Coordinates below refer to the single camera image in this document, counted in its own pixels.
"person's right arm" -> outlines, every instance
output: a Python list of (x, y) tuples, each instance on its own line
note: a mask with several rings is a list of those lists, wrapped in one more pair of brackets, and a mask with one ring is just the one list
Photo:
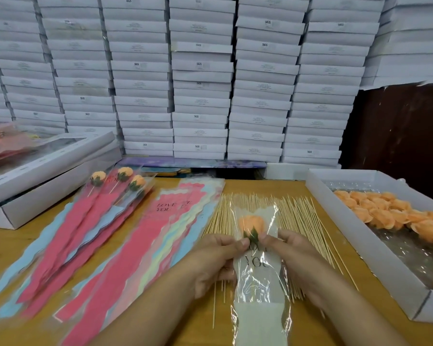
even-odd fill
[(347, 346), (409, 346), (391, 324), (338, 274), (310, 242), (292, 231), (259, 240), (285, 261), (290, 278), (323, 310)]

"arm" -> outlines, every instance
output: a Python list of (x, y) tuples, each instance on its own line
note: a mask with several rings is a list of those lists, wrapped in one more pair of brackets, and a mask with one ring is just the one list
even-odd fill
[(290, 278), (329, 316), (347, 346), (409, 346), (305, 237), (292, 231), (279, 231), (279, 237), (285, 242), (266, 234), (259, 240), (283, 258)]
[(230, 261), (248, 248), (247, 238), (208, 235), (180, 262), (163, 274), (89, 346), (162, 346), (195, 298), (217, 280), (231, 280)]

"yellow table surface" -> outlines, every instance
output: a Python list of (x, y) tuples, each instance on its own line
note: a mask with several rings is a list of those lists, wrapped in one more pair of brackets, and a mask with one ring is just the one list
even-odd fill
[[(55, 294), (45, 308), (34, 319), (23, 321), (12, 319), (0, 322), (0, 346), (53, 346), (58, 345), (61, 332), (58, 323), (50, 316), (69, 298), (72, 287), (88, 277), (93, 270), (111, 255), (124, 241), (128, 233), (138, 222), (142, 211), (161, 189), (173, 188), (178, 179), (158, 179), (154, 192), (145, 199), (121, 229), (79, 269), (74, 277)], [(298, 181), (240, 181), (227, 180), (225, 193), (253, 193), (260, 196), (311, 196), (304, 182)], [(23, 250), (39, 236), (40, 231), (52, 222), (69, 200), (58, 203), (44, 214), (35, 218), (17, 231), (0, 229), (0, 274), (9, 267)], [(433, 324), (418, 323), (407, 319), (403, 311), (391, 298), (386, 289), (374, 277), (353, 247), (347, 242), (332, 220), (318, 203), (315, 204), (318, 215), (328, 229), (340, 255), (346, 263), (360, 292), (407, 338), (412, 345), (433, 345)], [(16, 288), (16, 281), (0, 295), (0, 306)], [(196, 301), (183, 318), (170, 340), (175, 346), (230, 346), (232, 344), (232, 325), (230, 319), (231, 291), (226, 290), (226, 303), (223, 292), (218, 286), (216, 296), (216, 321), (212, 329), (213, 289), (206, 297)], [(328, 320), (324, 320), (319, 311), (309, 302), (296, 301), (293, 305), (293, 328), (290, 336), (291, 345), (330, 346), (343, 345)]]

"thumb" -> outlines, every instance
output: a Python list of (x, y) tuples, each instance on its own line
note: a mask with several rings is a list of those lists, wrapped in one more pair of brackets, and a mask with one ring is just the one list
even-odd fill
[(238, 240), (237, 242), (234, 242), (233, 244), (223, 246), (222, 254), (225, 260), (230, 260), (232, 258), (242, 255), (248, 250), (249, 244), (250, 240), (248, 238), (243, 238), (241, 240)]
[(274, 250), (283, 259), (286, 259), (292, 250), (292, 247), (289, 244), (283, 242), (280, 239), (274, 238), (266, 233), (261, 233), (258, 236), (258, 240), (264, 246)]

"person's right hand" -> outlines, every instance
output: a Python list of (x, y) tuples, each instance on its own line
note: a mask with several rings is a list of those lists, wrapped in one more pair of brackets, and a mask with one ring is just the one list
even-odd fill
[(347, 286), (343, 277), (318, 253), (307, 238), (293, 231), (279, 230), (280, 239), (265, 233), (259, 241), (275, 251), (287, 266), (290, 279), (300, 286), (311, 302), (326, 311), (328, 299)]

